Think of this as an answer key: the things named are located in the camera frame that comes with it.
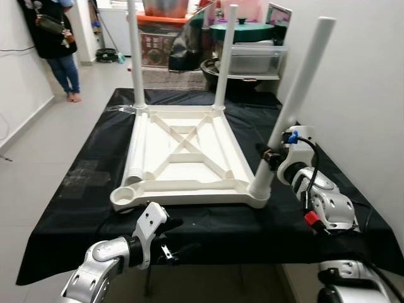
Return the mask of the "clear storage box orange lid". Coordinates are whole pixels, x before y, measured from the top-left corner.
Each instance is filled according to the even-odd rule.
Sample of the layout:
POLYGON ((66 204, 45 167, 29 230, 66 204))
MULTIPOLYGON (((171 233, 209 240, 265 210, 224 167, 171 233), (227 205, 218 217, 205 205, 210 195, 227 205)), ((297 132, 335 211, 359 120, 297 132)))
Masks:
POLYGON ((147 16, 138 12, 141 65, 167 68, 174 40, 178 37, 190 15, 185 18, 147 16))

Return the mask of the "silver robot leg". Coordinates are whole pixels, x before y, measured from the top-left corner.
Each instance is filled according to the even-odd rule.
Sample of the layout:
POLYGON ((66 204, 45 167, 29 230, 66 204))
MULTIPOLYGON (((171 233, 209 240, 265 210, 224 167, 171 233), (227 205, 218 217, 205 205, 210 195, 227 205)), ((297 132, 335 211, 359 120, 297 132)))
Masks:
POLYGON ((392 280, 367 261, 338 259, 320 262, 323 284, 316 303, 404 303, 392 280))

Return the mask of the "person in black apron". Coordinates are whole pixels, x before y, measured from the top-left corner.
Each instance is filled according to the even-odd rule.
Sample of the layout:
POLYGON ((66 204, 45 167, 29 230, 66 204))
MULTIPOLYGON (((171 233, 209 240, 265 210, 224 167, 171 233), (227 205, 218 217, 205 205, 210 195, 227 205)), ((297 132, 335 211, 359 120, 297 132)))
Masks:
POLYGON ((81 102, 83 99, 81 98, 79 74, 73 58, 73 53, 77 52, 77 44, 70 19, 67 17, 67 12, 74 6, 74 0, 16 0, 16 3, 22 9, 24 23, 38 56, 48 63, 52 74, 66 93, 67 101, 70 103, 81 102), (63 35, 54 35, 35 24, 37 13, 49 15, 57 21, 64 14, 64 26, 70 31, 71 38, 73 38, 69 48, 64 48, 61 44, 63 35))

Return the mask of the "black shiny bag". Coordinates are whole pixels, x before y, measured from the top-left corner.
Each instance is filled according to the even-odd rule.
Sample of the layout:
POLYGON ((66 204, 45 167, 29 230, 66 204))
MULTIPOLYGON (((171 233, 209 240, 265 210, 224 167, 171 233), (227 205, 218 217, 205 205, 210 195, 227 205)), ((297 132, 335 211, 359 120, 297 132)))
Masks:
POLYGON ((202 61, 213 57, 210 23, 203 15, 196 15, 184 24, 171 47, 168 69, 193 71, 202 61))

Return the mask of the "black tablecloth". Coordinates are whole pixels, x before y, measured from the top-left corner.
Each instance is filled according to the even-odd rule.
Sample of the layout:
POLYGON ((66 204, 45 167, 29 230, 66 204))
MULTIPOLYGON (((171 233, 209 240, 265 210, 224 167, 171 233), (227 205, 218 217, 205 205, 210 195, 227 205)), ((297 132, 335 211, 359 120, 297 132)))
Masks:
MULTIPOLYGON (((132 105, 133 98, 132 88, 116 88, 105 107, 132 105)), ((214 94, 202 90, 145 90, 145 98, 156 105, 208 105, 213 103, 214 94)), ((281 103, 273 93, 252 93, 228 97, 225 106, 235 138, 251 170, 256 170, 259 159, 255 144, 268 139, 281 103)), ((61 198, 61 184, 51 190, 52 198, 28 239, 17 285, 31 285, 73 271, 93 243, 133 233, 140 212, 113 215, 109 202, 109 194, 121 183, 133 123, 133 114, 118 110, 100 114, 63 176, 81 160, 98 160, 97 170, 108 172, 110 180, 104 186, 88 187, 81 199, 61 198)), ((371 204, 323 150, 321 173, 334 180, 354 202, 371 204)), ((184 220, 184 225, 167 233, 169 247, 176 250, 186 244, 201 244, 180 264, 306 264, 324 258, 303 219, 302 205, 295 202, 290 188, 278 181, 273 181, 270 205, 262 210, 240 204, 165 207, 172 217, 184 220)), ((363 232, 367 256, 378 268, 393 272, 391 265, 402 261, 403 254, 392 228, 381 214, 372 215, 369 227, 363 232)))

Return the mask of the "black wok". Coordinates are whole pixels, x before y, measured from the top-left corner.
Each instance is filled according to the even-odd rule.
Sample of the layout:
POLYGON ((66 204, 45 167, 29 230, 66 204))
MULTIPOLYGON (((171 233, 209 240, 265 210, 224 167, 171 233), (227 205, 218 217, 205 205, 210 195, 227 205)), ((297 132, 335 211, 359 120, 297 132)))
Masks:
MULTIPOLYGON (((199 69, 204 73, 205 80, 207 81, 207 90, 215 92, 218 85, 218 62, 219 58, 211 58, 203 61, 199 69)), ((268 77, 259 78, 228 78, 226 84, 226 92, 256 92, 257 87, 263 81, 268 81, 268 77)))

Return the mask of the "black crossbody bag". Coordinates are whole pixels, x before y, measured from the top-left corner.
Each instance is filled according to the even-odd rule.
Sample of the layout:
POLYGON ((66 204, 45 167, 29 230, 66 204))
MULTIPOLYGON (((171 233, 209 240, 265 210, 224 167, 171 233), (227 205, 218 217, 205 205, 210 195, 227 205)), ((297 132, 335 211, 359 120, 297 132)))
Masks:
POLYGON ((70 43, 73 40, 71 38, 71 33, 70 31, 64 26, 64 14, 62 14, 59 18, 59 20, 55 20, 55 18, 37 13, 37 20, 35 20, 35 24, 39 28, 42 28, 44 31, 47 31, 52 34, 61 34, 63 35, 63 39, 61 41, 61 44, 64 46, 64 48, 69 48, 70 43))

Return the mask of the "beige cloth-covered bench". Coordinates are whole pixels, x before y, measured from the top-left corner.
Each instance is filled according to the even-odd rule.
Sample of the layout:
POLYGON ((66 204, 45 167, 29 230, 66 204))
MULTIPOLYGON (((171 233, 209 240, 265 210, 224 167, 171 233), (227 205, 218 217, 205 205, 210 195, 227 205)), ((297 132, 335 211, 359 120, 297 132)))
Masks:
POLYGON ((195 70, 169 70, 163 67, 141 67, 144 89, 182 90, 204 92, 208 83, 201 69, 195 70))

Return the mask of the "colourful printed carton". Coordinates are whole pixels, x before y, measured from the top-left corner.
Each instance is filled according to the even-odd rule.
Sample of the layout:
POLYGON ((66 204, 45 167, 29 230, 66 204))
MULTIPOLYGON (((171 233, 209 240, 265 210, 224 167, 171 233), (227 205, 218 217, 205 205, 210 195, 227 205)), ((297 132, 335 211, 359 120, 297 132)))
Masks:
POLYGON ((269 3, 266 24, 270 26, 270 39, 274 45, 284 46, 285 37, 291 20, 291 9, 275 3, 269 3))

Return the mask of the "white plastic children table top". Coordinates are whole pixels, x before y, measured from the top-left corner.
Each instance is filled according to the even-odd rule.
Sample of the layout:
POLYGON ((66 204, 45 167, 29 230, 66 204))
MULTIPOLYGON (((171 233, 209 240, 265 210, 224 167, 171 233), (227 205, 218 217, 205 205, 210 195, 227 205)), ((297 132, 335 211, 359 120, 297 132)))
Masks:
POLYGON ((150 114, 145 178, 109 194, 115 210, 150 202, 252 208, 268 204, 248 193, 255 176, 224 110, 213 110, 213 105, 147 105, 145 110, 150 114))

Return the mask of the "clear tape strip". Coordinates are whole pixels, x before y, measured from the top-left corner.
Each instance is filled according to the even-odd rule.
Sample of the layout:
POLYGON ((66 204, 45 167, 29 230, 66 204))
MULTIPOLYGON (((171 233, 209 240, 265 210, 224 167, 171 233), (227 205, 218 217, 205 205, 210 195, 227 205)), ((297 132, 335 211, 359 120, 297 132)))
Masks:
POLYGON ((136 114, 138 113, 138 109, 131 104, 124 104, 105 107, 104 112, 124 112, 127 114, 136 114))

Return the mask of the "mop with green head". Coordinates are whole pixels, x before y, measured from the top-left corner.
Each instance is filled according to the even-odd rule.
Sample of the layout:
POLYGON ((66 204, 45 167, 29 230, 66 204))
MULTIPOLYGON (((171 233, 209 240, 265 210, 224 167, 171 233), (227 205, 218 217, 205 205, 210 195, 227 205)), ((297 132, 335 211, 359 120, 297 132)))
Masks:
POLYGON ((115 43, 115 40, 112 38, 112 34, 110 34, 109 29, 106 26, 106 23, 104 23, 104 18, 101 15, 101 12, 99 11, 97 0, 92 0, 92 6, 93 10, 95 11, 95 14, 98 17, 98 22, 100 23, 104 37, 103 54, 105 53, 107 55, 107 59, 105 59, 105 61, 107 62, 115 61, 118 62, 119 64, 124 64, 125 56, 117 49, 117 44, 115 43))

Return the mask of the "clear plastic storage box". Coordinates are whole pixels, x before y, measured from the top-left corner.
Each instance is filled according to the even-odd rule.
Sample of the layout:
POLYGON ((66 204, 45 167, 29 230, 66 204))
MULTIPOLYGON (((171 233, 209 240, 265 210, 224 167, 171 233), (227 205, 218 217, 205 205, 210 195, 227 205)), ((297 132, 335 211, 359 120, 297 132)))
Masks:
POLYGON ((246 78, 277 77, 287 48, 268 44, 234 44, 228 75, 246 78))

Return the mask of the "white cabinet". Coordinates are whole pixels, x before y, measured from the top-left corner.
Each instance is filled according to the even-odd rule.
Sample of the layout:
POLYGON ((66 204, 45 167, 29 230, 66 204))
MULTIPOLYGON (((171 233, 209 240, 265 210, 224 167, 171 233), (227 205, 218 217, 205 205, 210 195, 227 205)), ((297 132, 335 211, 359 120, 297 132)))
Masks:
POLYGON ((105 48, 115 49, 124 57, 132 57, 128 11, 125 6, 99 8, 98 13, 99 20, 103 23, 105 48))

